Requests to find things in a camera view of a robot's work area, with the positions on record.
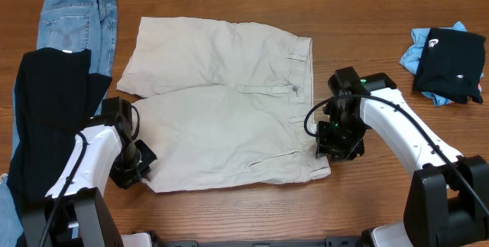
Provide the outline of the beige khaki shorts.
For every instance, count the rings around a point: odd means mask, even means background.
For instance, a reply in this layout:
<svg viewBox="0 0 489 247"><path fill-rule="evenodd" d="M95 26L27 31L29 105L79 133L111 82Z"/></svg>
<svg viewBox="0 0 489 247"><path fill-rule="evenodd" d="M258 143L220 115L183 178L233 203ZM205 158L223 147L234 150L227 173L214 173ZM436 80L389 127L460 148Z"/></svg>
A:
<svg viewBox="0 0 489 247"><path fill-rule="evenodd" d="M313 41L254 22L143 17L118 81L138 97L156 193L329 176L316 156Z"/></svg>

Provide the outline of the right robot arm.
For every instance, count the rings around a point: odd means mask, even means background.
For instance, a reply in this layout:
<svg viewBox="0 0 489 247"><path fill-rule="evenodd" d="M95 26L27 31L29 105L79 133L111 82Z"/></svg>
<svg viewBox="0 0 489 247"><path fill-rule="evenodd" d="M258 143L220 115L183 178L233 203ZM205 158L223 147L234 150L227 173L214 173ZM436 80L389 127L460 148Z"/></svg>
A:
<svg viewBox="0 0 489 247"><path fill-rule="evenodd" d="M384 73L360 77L336 70L332 97L320 103L329 117L317 125L317 156L350 161L364 153L371 128L387 143L411 177L403 219L333 236L327 246L463 246L488 239L488 164L465 157L438 137L407 105Z"/></svg>

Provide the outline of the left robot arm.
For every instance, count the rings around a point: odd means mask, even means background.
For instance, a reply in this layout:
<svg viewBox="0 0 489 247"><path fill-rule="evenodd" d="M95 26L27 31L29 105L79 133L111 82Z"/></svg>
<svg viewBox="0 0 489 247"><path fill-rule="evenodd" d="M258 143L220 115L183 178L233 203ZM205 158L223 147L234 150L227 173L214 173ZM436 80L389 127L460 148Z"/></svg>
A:
<svg viewBox="0 0 489 247"><path fill-rule="evenodd" d="M127 189L157 156L138 139L138 110L120 97L104 99L102 113L77 133L72 154L40 203L21 223L29 246L158 246L153 232L121 235L104 201L108 180Z"/></svg>

